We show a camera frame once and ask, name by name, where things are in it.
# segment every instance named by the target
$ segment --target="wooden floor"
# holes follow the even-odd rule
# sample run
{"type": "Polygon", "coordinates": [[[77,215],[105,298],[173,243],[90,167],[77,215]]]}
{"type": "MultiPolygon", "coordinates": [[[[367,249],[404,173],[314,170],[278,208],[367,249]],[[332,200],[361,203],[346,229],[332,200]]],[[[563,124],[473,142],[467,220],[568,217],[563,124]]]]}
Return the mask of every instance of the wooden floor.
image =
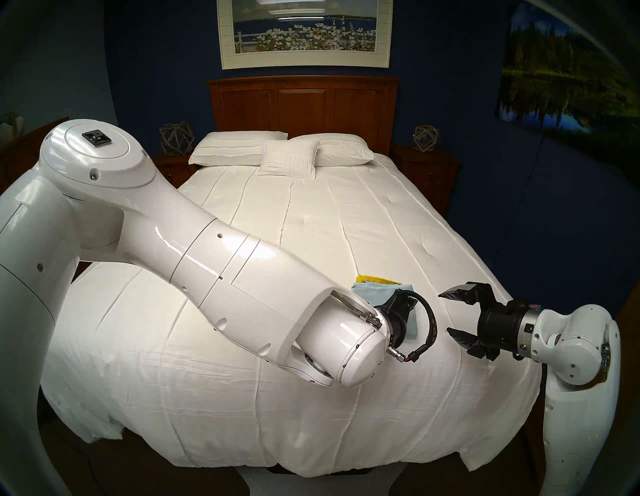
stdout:
{"type": "MultiPolygon", "coordinates": [[[[56,469],[74,495],[246,496],[249,489],[232,467],[174,467],[142,438],[86,444],[58,419],[40,433],[56,469]]],[[[469,472],[457,454],[431,463],[411,463],[395,481],[390,496],[534,496],[538,485],[523,434],[489,464],[469,472]]]]}

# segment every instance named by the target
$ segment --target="black cable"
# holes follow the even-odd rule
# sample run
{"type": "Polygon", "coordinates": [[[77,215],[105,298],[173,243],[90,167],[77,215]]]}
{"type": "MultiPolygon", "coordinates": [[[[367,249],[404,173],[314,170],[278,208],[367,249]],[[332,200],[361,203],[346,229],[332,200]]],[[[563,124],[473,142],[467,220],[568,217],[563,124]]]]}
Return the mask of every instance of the black cable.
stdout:
{"type": "Polygon", "coordinates": [[[418,300],[427,311],[427,315],[429,316],[429,333],[427,334],[426,342],[409,353],[409,355],[407,355],[404,359],[405,362],[415,362],[418,358],[420,358],[421,354],[427,351],[431,346],[433,346],[433,343],[436,342],[436,338],[438,337],[438,324],[436,323],[436,316],[433,314],[433,310],[431,309],[429,303],[427,303],[427,300],[425,300],[415,291],[411,291],[409,289],[397,289],[396,292],[404,293],[407,296],[411,296],[412,298],[418,300]]]}
{"type": "Polygon", "coordinates": [[[86,458],[86,464],[89,466],[89,473],[91,474],[91,476],[93,477],[93,482],[95,482],[95,485],[98,487],[98,489],[100,490],[100,492],[104,495],[104,496],[109,496],[109,494],[107,493],[107,491],[105,491],[103,489],[103,487],[100,485],[100,483],[98,482],[98,477],[95,476],[95,472],[93,471],[93,465],[91,464],[91,458],[89,458],[89,455],[87,455],[83,450],[81,450],[80,448],[77,448],[75,446],[73,446],[70,442],[68,442],[66,439],[64,439],[63,437],[59,436],[58,437],[64,444],[66,444],[67,446],[69,446],[72,450],[74,450],[75,452],[80,453],[81,455],[83,455],[86,458]]]}
{"type": "Polygon", "coordinates": [[[504,230],[504,235],[502,236],[502,242],[493,251],[493,254],[491,255],[491,257],[489,257],[489,262],[487,263],[487,265],[489,265],[489,268],[491,270],[494,269],[495,260],[500,254],[500,251],[502,250],[504,243],[506,243],[507,239],[509,239],[509,236],[511,235],[511,231],[513,230],[513,225],[515,224],[515,221],[518,218],[518,215],[520,215],[520,207],[524,203],[524,199],[527,196],[527,192],[529,190],[529,184],[531,183],[531,179],[533,179],[534,172],[536,171],[536,166],[538,165],[538,158],[540,157],[540,150],[542,148],[542,140],[544,140],[544,138],[545,138],[545,133],[541,132],[538,138],[538,144],[536,146],[536,153],[533,156],[533,162],[531,164],[531,167],[529,168],[529,173],[527,174],[527,180],[525,181],[522,191],[520,192],[520,196],[518,197],[518,202],[516,203],[516,206],[513,209],[513,215],[511,216],[511,219],[507,223],[507,229],[504,230]]]}

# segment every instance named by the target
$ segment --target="framed picture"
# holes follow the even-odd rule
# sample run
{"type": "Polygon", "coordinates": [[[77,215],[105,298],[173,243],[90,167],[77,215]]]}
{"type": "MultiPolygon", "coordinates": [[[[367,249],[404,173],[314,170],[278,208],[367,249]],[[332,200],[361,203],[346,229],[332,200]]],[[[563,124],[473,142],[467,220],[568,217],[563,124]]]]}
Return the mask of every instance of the framed picture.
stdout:
{"type": "Polygon", "coordinates": [[[389,67],[393,0],[218,0],[222,69],[389,67]]]}
{"type": "Polygon", "coordinates": [[[640,92],[609,55],[528,2],[511,13],[498,119],[543,133],[640,186],[640,92]]]}

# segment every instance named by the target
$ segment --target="wooden headboard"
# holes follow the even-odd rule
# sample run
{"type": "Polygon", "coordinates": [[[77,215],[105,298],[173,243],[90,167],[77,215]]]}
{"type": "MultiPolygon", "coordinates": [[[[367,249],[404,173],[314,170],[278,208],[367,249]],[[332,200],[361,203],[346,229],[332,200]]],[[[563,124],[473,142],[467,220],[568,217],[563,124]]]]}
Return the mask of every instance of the wooden headboard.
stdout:
{"type": "Polygon", "coordinates": [[[315,132],[361,136],[389,154],[399,79],[264,76],[208,81],[217,131],[315,132]]]}

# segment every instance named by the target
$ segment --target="yellow towel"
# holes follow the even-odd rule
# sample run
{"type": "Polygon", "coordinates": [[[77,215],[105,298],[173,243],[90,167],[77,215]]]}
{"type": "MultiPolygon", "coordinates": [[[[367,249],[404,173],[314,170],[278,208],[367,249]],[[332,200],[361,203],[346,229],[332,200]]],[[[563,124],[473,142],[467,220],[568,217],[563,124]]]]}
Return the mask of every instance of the yellow towel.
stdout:
{"type": "Polygon", "coordinates": [[[390,281],[389,279],[382,279],[382,277],[375,277],[375,276],[363,276],[361,274],[358,274],[358,277],[356,277],[356,282],[377,282],[378,284],[402,284],[400,282],[394,282],[394,281],[390,281]]]}

